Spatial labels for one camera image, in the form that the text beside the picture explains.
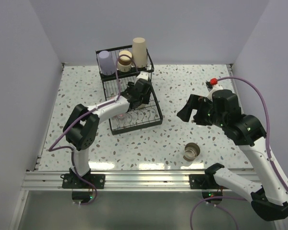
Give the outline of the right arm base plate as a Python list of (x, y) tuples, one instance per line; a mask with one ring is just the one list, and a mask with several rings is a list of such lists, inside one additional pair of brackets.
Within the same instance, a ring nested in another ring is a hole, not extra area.
[(191, 189), (226, 189), (226, 187), (218, 185), (213, 178), (206, 174), (190, 174), (189, 184)]

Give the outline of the beige plastic cup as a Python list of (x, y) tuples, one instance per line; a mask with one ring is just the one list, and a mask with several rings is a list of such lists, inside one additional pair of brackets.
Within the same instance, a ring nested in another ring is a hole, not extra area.
[(147, 65), (146, 40), (142, 37), (136, 37), (132, 41), (132, 56), (138, 68), (144, 68)]

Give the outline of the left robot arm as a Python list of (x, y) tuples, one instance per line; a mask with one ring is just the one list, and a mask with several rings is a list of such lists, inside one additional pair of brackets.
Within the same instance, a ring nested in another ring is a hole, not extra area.
[(72, 146), (73, 182), (79, 188), (89, 185), (90, 171), (88, 149), (93, 144), (99, 124), (123, 113), (135, 110), (142, 104), (148, 104), (152, 92), (151, 82), (138, 79), (129, 82), (127, 88), (119, 95), (95, 106), (86, 107), (78, 104), (68, 118), (63, 134)]

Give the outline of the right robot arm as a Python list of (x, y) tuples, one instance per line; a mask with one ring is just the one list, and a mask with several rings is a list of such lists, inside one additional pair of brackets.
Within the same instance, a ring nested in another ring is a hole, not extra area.
[(245, 154), (260, 181), (251, 182), (220, 163), (205, 170), (206, 186), (228, 188), (250, 202), (255, 213), (265, 221), (288, 217), (288, 179), (271, 151), (266, 149), (267, 133), (258, 118), (241, 112), (238, 97), (230, 90), (217, 90), (211, 98), (190, 95), (177, 113), (184, 122), (191, 118), (202, 126), (222, 128), (227, 138)]

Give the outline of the lilac plastic cup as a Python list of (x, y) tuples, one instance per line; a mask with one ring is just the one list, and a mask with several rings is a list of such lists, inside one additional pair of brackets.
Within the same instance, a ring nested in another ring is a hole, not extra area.
[(108, 76), (115, 73), (116, 67), (110, 52), (103, 50), (97, 57), (102, 74)]

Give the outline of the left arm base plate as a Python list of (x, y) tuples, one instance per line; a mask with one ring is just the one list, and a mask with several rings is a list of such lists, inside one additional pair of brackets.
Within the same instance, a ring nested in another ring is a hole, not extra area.
[[(60, 178), (62, 181), (62, 188), (63, 189), (88, 189), (88, 185), (83, 180), (79, 179), (75, 174), (61, 174)], [(92, 174), (89, 173), (84, 176), (84, 180), (90, 182), (92, 185), (95, 186), (96, 189), (103, 189), (106, 181), (106, 176), (104, 174)]]

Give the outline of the clear plastic cup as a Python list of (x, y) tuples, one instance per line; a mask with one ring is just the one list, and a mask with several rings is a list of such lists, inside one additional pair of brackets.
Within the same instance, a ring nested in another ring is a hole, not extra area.
[(123, 127), (127, 124), (128, 122), (128, 113), (123, 113), (123, 114), (118, 114), (113, 117), (117, 127)]

